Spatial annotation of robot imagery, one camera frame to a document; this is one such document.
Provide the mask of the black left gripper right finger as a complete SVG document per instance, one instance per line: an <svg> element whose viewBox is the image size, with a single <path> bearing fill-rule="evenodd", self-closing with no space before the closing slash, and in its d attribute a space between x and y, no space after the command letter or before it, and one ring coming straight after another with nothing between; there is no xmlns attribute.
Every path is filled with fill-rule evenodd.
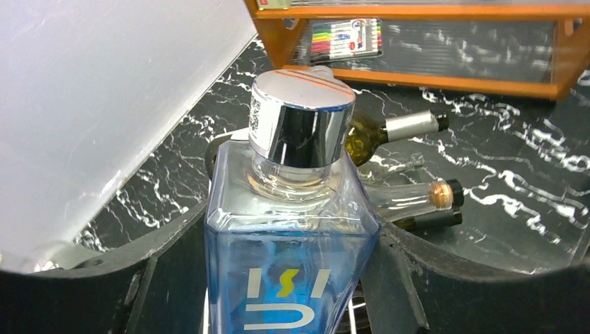
<svg viewBox="0 0 590 334"><path fill-rule="evenodd" d="M387 225L361 281L374 333L589 332L588 260L527 275Z"/></svg>

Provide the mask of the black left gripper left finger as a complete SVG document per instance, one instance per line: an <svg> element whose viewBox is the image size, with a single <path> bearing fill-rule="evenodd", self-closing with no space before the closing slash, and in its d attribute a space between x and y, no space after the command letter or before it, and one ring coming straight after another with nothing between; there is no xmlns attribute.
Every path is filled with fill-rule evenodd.
<svg viewBox="0 0 590 334"><path fill-rule="evenodd" d="M2 333L200 333L205 203L71 269L1 273Z"/></svg>

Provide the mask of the blue square glass bottle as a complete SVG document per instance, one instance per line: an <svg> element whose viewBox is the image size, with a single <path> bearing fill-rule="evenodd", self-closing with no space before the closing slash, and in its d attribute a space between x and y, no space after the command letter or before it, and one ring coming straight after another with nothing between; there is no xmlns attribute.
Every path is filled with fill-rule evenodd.
<svg viewBox="0 0 590 334"><path fill-rule="evenodd" d="M211 333L334 333L380 232L344 144L338 79L270 70L218 147L205 217Z"/></svg>

